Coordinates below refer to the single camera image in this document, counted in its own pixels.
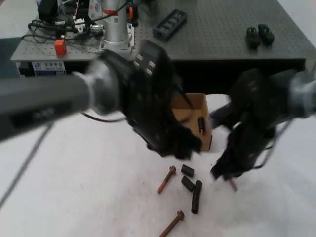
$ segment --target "orange block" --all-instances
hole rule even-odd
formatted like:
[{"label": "orange block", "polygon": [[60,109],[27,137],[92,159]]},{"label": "orange block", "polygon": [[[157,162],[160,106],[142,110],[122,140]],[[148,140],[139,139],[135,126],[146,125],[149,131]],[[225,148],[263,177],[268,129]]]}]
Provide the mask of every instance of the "orange block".
[{"label": "orange block", "polygon": [[57,39],[54,45],[56,54],[64,55],[67,52],[66,43],[63,39]]}]

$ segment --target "small black object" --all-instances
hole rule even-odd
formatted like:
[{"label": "small black object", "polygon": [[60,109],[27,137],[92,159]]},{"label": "small black object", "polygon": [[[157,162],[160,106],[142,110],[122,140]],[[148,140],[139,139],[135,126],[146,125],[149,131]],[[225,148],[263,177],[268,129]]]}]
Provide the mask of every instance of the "small black object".
[{"label": "small black object", "polygon": [[256,28],[249,27],[246,32],[247,43],[250,48],[256,49],[261,44]]},{"label": "small black object", "polygon": [[191,180],[187,176],[183,176],[181,183],[190,191],[192,192],[194,190],[194,183],[191,182]]},{"label": "small black object", "polygon": [[193,175],[194,175],[194,169],[186,166],[185,164],[182,165],[181,172],[184,173],[185,175],[190,176],[190,177],[193,177]]},{"label": "small black object", "polygon": [[270,28],[265,24],[258,25],[259,35],[263,39],[264,43],[271,45],[275,41],[275,36]]},{"label": "small black object", "polygon": [[154,37],[167,41],[186,22],[188,15],[180,10],[174,9],[166,18],[153,28]]},{"label": "small black object", "polygon": [[202,134],[202,136],[204,136],[205,135],[205,120],[203,116],[200,116],[197,121],[198,121],[198,130]]},{"label": "small black object", "polygon": [[191,207],[191,212],[193,214],[198,214],[198,208],[199,208],[199,195],[202,190],[202,181],[197,180],[196,181],[196,186],[193,191],[193,196],[192,196],[192,207]]},{"label": "small black object", "polygon": [[51,22],[56,16],[58,4],[55,0],[42,0],[38,7],[39,18],[42,21]]}]

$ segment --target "brown cardboard box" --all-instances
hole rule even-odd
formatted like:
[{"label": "brown cardboard box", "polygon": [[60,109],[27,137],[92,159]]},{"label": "brown cardboard box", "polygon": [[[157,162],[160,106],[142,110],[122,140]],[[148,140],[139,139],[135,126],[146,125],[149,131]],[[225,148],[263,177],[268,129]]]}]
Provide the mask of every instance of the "brown cardboard box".
[{"label": "brown cardboard box", "polygon": [[[176,96],[171,102],[171,108],[176,119],[182,120],[190,116],[193,113],[191,119],[183,124],[185,127],[189,128],[193,135],[202,140],[202,151],[209,151],[212,143],[212,131],[208,126],[208,108],[205,94],[186,94],[193,104],[193,111],[190,109],[188,103],[182,98],[181,95]],[[202,136],[198,130],[198,118],[200,116],[204,117],[205,120],[205,135]]]}]

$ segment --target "rusty bolt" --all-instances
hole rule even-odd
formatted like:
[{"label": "rusty bolt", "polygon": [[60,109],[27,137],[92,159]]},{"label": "rusty bolt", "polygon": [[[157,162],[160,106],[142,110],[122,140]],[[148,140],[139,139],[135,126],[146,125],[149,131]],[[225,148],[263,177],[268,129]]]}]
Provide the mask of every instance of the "rusty bolt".
[{"label": "rusty bolt", "polygon": [[174,218],[174,220],[170,223],[170,225],[161,233],[159,237],[166,237],[167,234],[175,227],[179,221],[183,221],[184,219],[184,213],[183,211],[178,211],[177,217]]},{"label": "rusty bolt", "polygon": [[160,185],[160,187],[159,187],[158,190],[157,190],[157,193],[158,193],[158,194],[160,194],[160,193],[162,192],[162,190],[164,189],[164,187],[165,187],[166,184],[168,183],[168,181],[169,181],[169,179],[171,178],[171,176],[172,176],[173,174],[176,174],[176,167],[171,166],[171,167],[169,168],[169,170],[170,170],[169,173],[167,174],[167,176],[165,177],[163,183]]},{"label": "rusty bolt", "polygon": [[233,188],[233,190],[236,192],[236,191],[238,190],[238,188],[237,188],[237,185],[236,185],[234,179],[231,178],[231,179],[229,180],[229,183],[230,183],[231,187]]}]

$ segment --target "black cable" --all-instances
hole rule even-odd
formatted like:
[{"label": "black cable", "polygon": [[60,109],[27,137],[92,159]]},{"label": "black cable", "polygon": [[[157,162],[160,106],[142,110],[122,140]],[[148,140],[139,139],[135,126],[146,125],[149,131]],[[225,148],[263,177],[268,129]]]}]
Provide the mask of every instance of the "black cable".
[{"label": "black cable", "polygon": [[77,29],[69,29],[69,28],[67,29],[67,27],[57,26],[57,25],[56,26],[50,26],[50,25],[44,24],[44,25],[38,26],[38,24],[35,24],[35,23],[29,23],[28,24],[28,28],[30,30],[32,30],[31,29],[32,26],[33,27],[43,28],[43,29],[46,29],[46,30],[51,30],[51,31],[66,31],[66,32],[74,32],[74,33],[78,32]]},{"label": "black cable", "polygon": [[183,90],[179,86],[174,85],[174,90],[177,91],[181,95],[181,97],[186,101],[186,103],[189,105],[189,107],[191,109],[191,113],[186,118],[179,121],[180,123],[187,123],[188,121],[191,120],[193,113],[194,113],[192,101],[187,97],[187,95],[183,92]]},{"label": "black cable", "polygon": [[115,119],[115,120],[104,120],[104,119],[100,119],[100,118],[96,118],[94,116],[91,116],[91,115],[88,115],[86,113],[81,113],[83,116],[89,118],[89,119],[92,119],[94,121],[97,121],[97,122],[106,122],[106,123],[114,123],[114,122],[123,122],[126,120],[126,118],[119,118],[119,119]]},{"label": "black cable", "polygon": [[265,166],[265,164],[268,162],[269,158],[271,157],[278,141],[280,140],[281,136],[284,134],[284,132],[289,128],[289,126],[292,124],[293,120],[290,120],[288,121],[284,127],[281,129],[281,131],[277,134],[277,136],[274,138],[273,140],[273,143],[271,145],[271,147],[267,147],[265,148],[265,150],[268,150],[267,151],[267,154],[266,154],[266,157],[265,159],[263,160],[262,164],[261,165],[258,165],[258,166],[255,166],[253,167],[252,169],[261,169],[263,166]]},{"label": "black cable", "polygon": [[38,151],[40,145],[42,144],[44,138],[49,133],[49,131],[52,129],[52,127],[53,127],[53,124],[48,125],[46,130],[43,132],[43,134],[36,141],[35,145],[33,146],[32,150],[30,152],[30,154],[28,155],[28,157],[26,158],[26,160],[24,161],[24,163],[20,167],[19,171],[15,175],[14,179],[12,180],[11,184],[9,185],[8,189],[6,190],[4,195],[2,196],[1,201],[0,201],[0,210],[3,208],[3,206],[6,203],[7,199],[10,197],[10,195],[13,192],[13,190],[15,189],[16,185],[21,180],[22,175],[24,174],[24,172],[28,168],[29,164],[33,160],[33,158],[34,158],[36,152]]},{"label": "black cable", "polygon": [[50,40],[54,35],[51,35],[48,39],[46,39],[46,40],[44,40],[44,41],[38,41],[36,38],[35,38],[35,32],[36,32],[36,30],[37,29],[39,29],[39,27],[37,26],[36,28],[35,28],[35,30],[33,31],[33,33],[32,33],[32,37],[33,37],[33,39],[37,42],[37,43],[46,43],[48,40]]},{"label": "black cable", "polygon": [[130,2],[129,0],[126,1],[126,3],[124,3],[118,10],[112,12],[112,13],[109,14],[109,15],[106,15],[106,16],[103,16],[103,17],[100,17],[100,18],[91,20],[91,21],[89,21],[89,23],[91,24],[91,23],[93,23],[93,22],[100,21],[100,20],[104,20],[104,19],[107,19],[107,18],[109,18],[109,17],[111,17],[111,16],[114,16],[114,15],[117,14],[119,11],[121,11],[125,6],[127,6],[127,5],[129,4],[129,2]]},{"label": "black cable", "polygon": [[[85,39],[89,39],[92,37],[97,37],[98,35],[79,35],[77,37],[74,38],[65,38],[65,41],[70,41],[70,40],[85,40]],[[23,40],[26,37],[38,37],[38,38],[42,38],[42,39],[47,39],[47,40],[57,40],[57,38],[53,38],[52,36],[48,37],[48,36],[41,36],[41,35],[35,35],[35,34],[26,34],[23,35],[21,37],[21,40]]]}]

